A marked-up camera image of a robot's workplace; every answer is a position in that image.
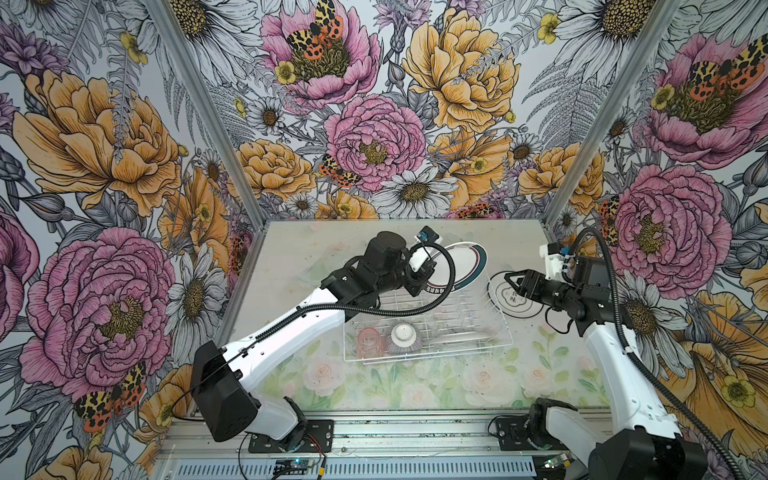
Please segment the white plate black emblem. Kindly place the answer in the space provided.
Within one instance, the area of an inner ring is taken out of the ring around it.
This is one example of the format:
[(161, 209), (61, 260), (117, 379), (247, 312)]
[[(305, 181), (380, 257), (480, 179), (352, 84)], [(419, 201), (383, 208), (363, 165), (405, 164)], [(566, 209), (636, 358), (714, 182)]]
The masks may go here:
[(505, 280), (507, 271), (493, 274), (486, 284), (486, 294), (492, 304), (507, 318), (529, 320), (541, 314), (544, 306), (520, 296)]

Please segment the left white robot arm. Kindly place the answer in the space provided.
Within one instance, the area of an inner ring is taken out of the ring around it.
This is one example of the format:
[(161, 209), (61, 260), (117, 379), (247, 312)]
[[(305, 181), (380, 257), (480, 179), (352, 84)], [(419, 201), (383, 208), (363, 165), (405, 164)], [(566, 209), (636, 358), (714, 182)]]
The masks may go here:
[(259, 397), (257, 387), (288, 357), (358, 314), (406, 318), (436, 308), (441, 294), (410, 309), (386, 309), (384, 294), (404, 289), (418, 296), (448, 252), (440, 236), (423, 227), (413, 246), (390, 231), (371, 239), (363, 254), (328, 274), (302, 302), (265, 327), (217, 346), (209, 341), (193, 360), (189, 393), (212, 438), (224, 442), (244, 433), (265, 435), (293, 449), (307, 430), (304, 413), (290, 398)]

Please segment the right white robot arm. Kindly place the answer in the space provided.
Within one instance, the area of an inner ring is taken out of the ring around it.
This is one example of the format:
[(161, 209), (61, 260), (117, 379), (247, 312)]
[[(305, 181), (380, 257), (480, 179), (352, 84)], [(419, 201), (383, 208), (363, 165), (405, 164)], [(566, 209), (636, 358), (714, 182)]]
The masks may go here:
[(708, 469), (703, 447), (684, 438), (660, 399), (657, 379), (639, 357), (636, 336), (621, 310), (618, 281), (600, 259), (578, 257), (568, 272), (559, 255), (544, 273), (505, 274), (515, 293), (563, 312), (585, 342), (610, 400), (613, 432), (590, 426), (566, 402), (539, 398), (512, 436), (539, 448), (562, 446), (590, 479), (701, 479)]

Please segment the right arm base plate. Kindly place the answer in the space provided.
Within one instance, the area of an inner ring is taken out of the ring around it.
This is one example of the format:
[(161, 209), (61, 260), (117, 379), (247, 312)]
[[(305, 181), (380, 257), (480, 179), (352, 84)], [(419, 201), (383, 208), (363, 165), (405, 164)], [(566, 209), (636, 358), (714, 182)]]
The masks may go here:
[(529, 436), (526, 415), (500, 415), (489, 423), (489, 433), (497, 440), (501, 451), (544, 450)]

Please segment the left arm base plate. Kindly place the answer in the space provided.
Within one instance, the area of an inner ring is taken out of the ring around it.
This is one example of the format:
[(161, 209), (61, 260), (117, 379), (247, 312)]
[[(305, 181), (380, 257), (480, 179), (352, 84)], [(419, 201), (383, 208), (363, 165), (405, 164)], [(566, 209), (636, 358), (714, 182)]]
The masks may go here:
[(330, 453), (334, 440), (335, 422), (330, 419), (309, 419), (300, 422), (284, 439), (274, 440), (266, 435), (251, 437), (247, 450), (252, 454)]

